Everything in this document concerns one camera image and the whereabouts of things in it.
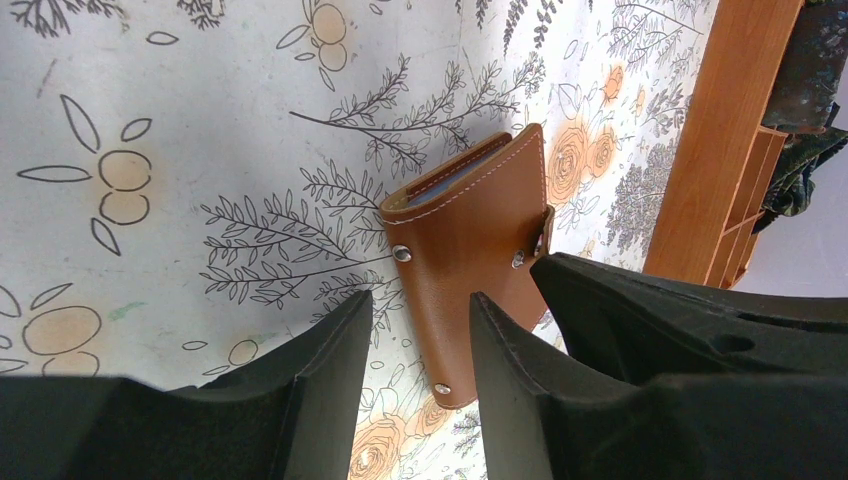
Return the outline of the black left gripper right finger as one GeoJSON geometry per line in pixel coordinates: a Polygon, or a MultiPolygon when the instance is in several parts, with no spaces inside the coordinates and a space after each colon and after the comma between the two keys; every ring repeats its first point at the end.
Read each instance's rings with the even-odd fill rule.
{"type": "Polygon", "coordinates": [[[470,331],[487,473],[491,479],[624,479],[608,443],[624,422],[613,402],[634,387],[558,351],[483,293],[470,331]]]}

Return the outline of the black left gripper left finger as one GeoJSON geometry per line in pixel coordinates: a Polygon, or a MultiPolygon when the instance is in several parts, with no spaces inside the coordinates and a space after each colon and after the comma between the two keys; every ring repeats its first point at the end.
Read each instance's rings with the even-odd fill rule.
{"type": "Polygon", "coordinates": [[[373,320],[356,291],[306,332],[182,394],[188,440],[176,479],[332,479],[350,459],[373,320]]]}

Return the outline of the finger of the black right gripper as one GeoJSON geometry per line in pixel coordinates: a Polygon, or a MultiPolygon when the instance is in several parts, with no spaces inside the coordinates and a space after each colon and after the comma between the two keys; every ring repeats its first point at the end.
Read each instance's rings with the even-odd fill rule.
{"type": "Polygon", "coordinates": [[[536,261],[530,272],[569,355],[617,380],[847,373],[844,298],[723,290],[564,253],[536,261]]]}

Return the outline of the brown leather card holder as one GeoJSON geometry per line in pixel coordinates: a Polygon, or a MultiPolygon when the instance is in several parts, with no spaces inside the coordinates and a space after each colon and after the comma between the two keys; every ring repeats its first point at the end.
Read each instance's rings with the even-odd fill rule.
{"type": "Polygon", "coordinates": [[[555,210],[537,123],[497,133],[382,201],[383,221],[435,402],[477,398],[469,302],[483,292],[531,331],[546,310],[529,269],[555,210]]]}

